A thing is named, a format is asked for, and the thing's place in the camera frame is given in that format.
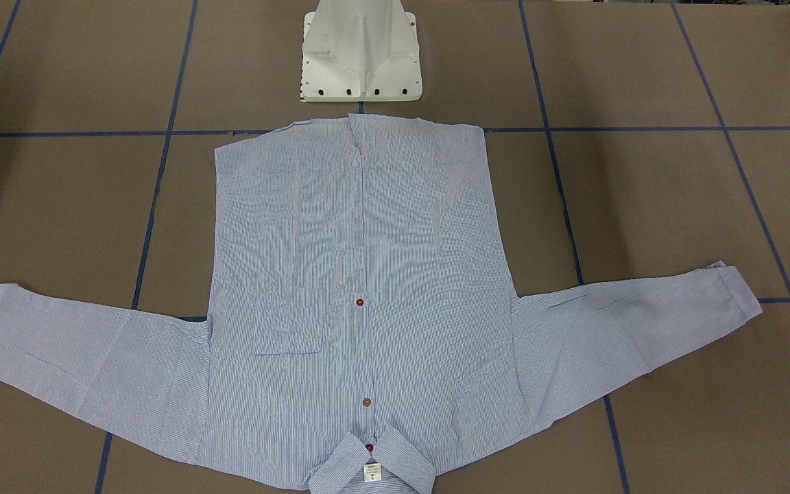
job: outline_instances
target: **brown floor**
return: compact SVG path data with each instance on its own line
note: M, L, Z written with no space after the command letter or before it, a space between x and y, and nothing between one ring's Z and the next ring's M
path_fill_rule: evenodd
M204 315L213 149L360 111L298 102L315 4L0 2L0 282ZM425 94L362 110L490 129L518 293L723 259L765 310L435 492L790 493L790 6L527 2L531 50L515 1L404 6ZM275 491L106 442L0 384L0 493Z

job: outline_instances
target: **size label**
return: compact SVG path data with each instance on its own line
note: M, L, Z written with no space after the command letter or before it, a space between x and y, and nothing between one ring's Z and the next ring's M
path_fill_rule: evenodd
M368 463L364 466L364 482L383 480L383 470L379 463Z

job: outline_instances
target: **shirt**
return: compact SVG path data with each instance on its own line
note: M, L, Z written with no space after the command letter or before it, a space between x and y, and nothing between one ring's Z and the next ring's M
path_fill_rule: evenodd
M476 126L314 119L215 160L206 321L0 284L2 381L179 462L429 494L760 312L723 263L518 297Z

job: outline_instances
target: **shirt tag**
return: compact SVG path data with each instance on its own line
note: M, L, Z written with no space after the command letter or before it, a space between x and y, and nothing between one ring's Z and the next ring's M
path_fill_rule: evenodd
M383 470L379 463L368 463L364 466L364 482L383 480Z

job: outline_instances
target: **light blue shirt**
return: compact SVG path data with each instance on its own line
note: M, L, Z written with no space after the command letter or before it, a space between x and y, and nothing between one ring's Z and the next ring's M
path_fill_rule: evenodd
M0 284L2 381L180 462L429 494L760 312L723 263L517 297L476 126L316 119L215 159L207 320Z

